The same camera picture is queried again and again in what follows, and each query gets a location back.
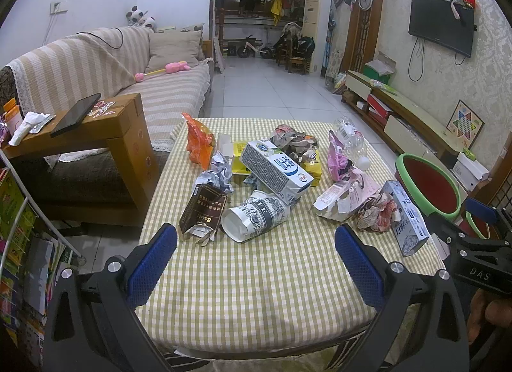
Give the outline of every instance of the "paper cup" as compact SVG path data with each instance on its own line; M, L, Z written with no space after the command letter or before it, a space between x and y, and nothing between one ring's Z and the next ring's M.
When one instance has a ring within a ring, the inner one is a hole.
M222 229L236 242L245 242L283 223L290 216L286 206L275 194L254 190L240 206L224 211Z

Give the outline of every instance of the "clear plastic bottle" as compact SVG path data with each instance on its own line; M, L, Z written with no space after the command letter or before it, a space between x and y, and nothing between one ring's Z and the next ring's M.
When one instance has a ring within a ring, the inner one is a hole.
M347 117L341 116L334 121L333 130L338 139L345 146L344 152L361 171L370 168L368 150L364 142L363 134L357 130L354 122Z

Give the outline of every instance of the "brown torn box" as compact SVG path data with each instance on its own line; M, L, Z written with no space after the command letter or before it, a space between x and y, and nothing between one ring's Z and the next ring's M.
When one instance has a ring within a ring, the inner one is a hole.
M197 236L199 239L196 244L202 247L214 240L226 200L226 194L219 189L208 184L198 184L180 218L180 239Z

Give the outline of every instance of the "wall-mounted tv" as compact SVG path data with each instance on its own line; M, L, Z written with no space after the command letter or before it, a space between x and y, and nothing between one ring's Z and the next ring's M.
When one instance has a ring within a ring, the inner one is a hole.
M409 34L471 57L475 12L459 4L455 8L459 20L447 0L412 0Z

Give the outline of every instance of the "backpack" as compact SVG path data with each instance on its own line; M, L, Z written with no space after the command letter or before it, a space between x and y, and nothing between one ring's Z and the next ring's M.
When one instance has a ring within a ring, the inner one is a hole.
M313 38L311 37L302 37L297 47L294 47L294 52L297 56L303 57L303 58L310 58L313 54L313 51L315 49L315 42L313 41Z

